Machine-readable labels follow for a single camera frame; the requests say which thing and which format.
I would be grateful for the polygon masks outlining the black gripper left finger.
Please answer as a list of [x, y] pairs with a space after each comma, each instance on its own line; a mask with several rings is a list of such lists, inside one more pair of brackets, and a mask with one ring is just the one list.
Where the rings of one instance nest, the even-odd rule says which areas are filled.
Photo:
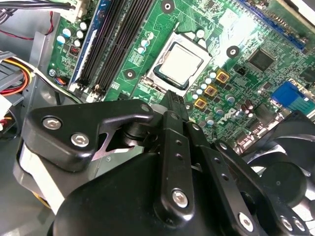
[[19, 162], [56, 214], [75, 189], [142, 154], [159, 159], [154, 211], [163, 222], [195, 214], [189, 139], [174, 92], [139, 99], [37, 108], [22, 128]]

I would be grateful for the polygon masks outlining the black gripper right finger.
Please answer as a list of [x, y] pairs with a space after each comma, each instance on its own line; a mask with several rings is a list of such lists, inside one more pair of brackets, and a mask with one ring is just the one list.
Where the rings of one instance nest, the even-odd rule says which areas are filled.
[[306, 223], [272, 194], [254, 170], [225, 143], [212, 147], [188, 118], [184, 100], [174, 95], [175, 112], [185, 121], [192, 163], [202, 171], [214, 215], [225, 236], [308, 236]]

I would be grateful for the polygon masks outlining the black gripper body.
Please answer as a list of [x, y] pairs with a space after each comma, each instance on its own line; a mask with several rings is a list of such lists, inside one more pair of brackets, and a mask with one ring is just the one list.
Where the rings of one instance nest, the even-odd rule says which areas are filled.
[[154, 211], [159, 159], [142, 154], [75, 189], [60, 206], [53, 236], [228, 236], [203, 175], [192, 171], [194, 217], [171, 228]]

